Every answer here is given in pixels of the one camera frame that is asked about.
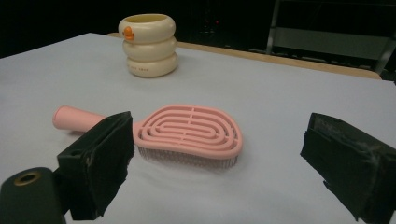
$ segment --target pink hairbrush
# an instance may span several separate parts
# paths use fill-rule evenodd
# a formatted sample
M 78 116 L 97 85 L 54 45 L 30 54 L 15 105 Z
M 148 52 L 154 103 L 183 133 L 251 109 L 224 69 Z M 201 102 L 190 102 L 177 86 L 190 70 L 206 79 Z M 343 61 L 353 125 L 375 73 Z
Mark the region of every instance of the pink hairbrush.
M 105 116 L 61 106 L 57 129 L 87 132 Z M 227 168 L 242 150 L 242 134 L 226 113 L 199 105 L 167 105 L 133 124 L 133 138 L 145 159 Z

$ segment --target wooden table edge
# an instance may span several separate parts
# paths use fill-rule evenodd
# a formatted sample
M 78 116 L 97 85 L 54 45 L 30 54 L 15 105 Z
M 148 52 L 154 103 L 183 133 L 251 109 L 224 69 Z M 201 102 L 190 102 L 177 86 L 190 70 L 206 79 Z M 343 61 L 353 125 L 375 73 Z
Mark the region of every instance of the wooden table edge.
M 107 35 L 120 37 L 119 33 L 110 33 Z M 348 76 L 353 76 L 353 77 L 368 77 L 368 78 L 372 78 L 372 79 L 381 79 L 381 76 L 379 74 L 377 74 L 373 71 L 359 69 L 359 68 L 344 67 L 344 66 L 326 64 L 326 63 L 308 62 L 308 61 L 302 61 L 302 60 L 296 60 L 296 59 L 290 59 L 290 58 L 277 57 L 277 56 L 272 56 L 272 55 L 267 55 L 267 54 L 246 52 L 246 51 L 235 50 L 235 49 L 223 49 L 223 48 L 218 48 L 218 47 L 185 43 L 185 42 L 180 42 L 180 41 L 177 41 L 177 46 L 180 48 L 183 48 L 183 49 L 202 50 L 202 51 L 207 51 L 207 52 L 212 52 L 212 53 L 218 53 L 218 54 L 224 54 L 224 55 L 245 58 L 245 59 L 250 59 L 250 60 L 255 60 L 255 61 L 266 62 L 266 63 L 284 64 L 284 65 L 288 65 L 288 66 L 302 67 L 302 68 L 313 69 L 313 70 L 317 70 L 317 71 L 330 72 L 330 73 L 348 75 Z

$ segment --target white tablecloth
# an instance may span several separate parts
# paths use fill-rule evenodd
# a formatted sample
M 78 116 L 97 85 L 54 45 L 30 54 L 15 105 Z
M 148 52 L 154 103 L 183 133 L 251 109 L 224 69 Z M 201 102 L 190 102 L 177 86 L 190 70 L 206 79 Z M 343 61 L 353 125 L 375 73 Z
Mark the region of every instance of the white tablecloth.
M 52 126 L 60 105 L 131 111 L 134 121 L 164 105 L 205 105 L 227 112 L 242 130 L 235 167 L 146 161 L 136 151 L 127 180 L 94 223 L 356 223 L 300 156 L 304 132 L 316 112 L 396 147 L 392 82 L 191 49 L 177 54 L 177 70 L 156 78 L 129 74 L 122 40 L 104 35 L 1 59 L 0 182 L 24 169 L 58 167 L 56 156 L 78 138 Z

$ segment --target stacked ring toy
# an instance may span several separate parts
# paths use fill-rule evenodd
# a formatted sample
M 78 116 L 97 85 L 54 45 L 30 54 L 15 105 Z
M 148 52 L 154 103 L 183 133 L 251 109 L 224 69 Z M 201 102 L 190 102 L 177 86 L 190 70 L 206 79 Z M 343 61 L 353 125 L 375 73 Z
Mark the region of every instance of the stacked ring toy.
M 139 14 L 119 24 L 122 49 L 128 56 L 130 73 L 139 77 L 159 77 L 177 67 L 177 41 L 172 18 L 163 14 Z

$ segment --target metal bristle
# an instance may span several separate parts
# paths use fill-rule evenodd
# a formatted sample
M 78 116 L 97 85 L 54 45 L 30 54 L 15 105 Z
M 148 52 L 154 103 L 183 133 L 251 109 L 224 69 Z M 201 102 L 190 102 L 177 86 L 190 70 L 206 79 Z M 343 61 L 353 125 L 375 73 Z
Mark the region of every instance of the metal bristle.
M 222 169 L 234 166 L 238 158 L 236 156 L 227 160 L 216 160 L 174 151 L 150 149 L 144 147 L 138 147 L 138 149 L 140 155 L 146 160 L 171 161 L 200 167 Z

